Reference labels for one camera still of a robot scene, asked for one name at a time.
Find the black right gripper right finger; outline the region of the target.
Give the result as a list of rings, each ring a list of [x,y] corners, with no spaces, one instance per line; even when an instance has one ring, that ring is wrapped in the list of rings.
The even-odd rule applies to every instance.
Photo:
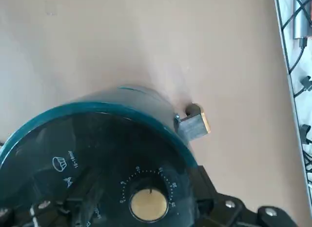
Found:
[[[261,206],[257,212],[238,198],[217,192],[203,166],[192,168],[192,188],[198,207],[195,227],[296,227],[284,210]]]

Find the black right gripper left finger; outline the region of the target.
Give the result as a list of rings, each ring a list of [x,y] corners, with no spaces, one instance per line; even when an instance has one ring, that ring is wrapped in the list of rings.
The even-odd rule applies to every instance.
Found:
[[[29,205],[0,206],[2,227],[86,227],[103,196],[102,171],[86,168],[56,196]]]

